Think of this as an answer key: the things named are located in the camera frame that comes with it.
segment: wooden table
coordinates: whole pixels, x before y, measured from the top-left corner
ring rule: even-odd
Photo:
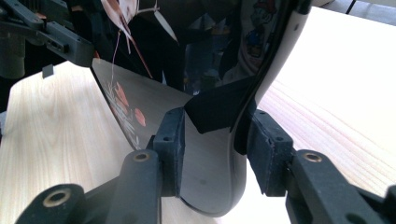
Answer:
[[[396,183],[395,38],[396,27],[313,8],[259,105],[293,137],[297,149],[325,153],[352,184],[382,196]],[[12,223],[50,186],[100,185],[118,174],[129,152],[90,71],[69,63],[56,66],[52,77],[36,75],[14,86],[5,132],[1,223]],[[249,168],[244,196],[224,217],[204,217],[176,199],[163,205],[164,223],[264,221],[289,222],[284,198],[261,196]]]

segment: light wood surface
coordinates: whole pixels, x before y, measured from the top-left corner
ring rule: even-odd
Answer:
[[[297,149],[325,153],[352,184],[379,195],[396,183],[395,38],[396,27],[313,8],[259,106],[293,137]],[[118,174],[129,152],[90,71],[66,63],[55,67],[59,73],[68,75],[36,75],[12,89],[0,147],[1,223],[12,223],[39,192],[58,183],[100,185]],[[165,199],[163,222],[289,219],[284,198],[261,196],[247,169],[245,194],[226,216],[204,217],[177,199]]]

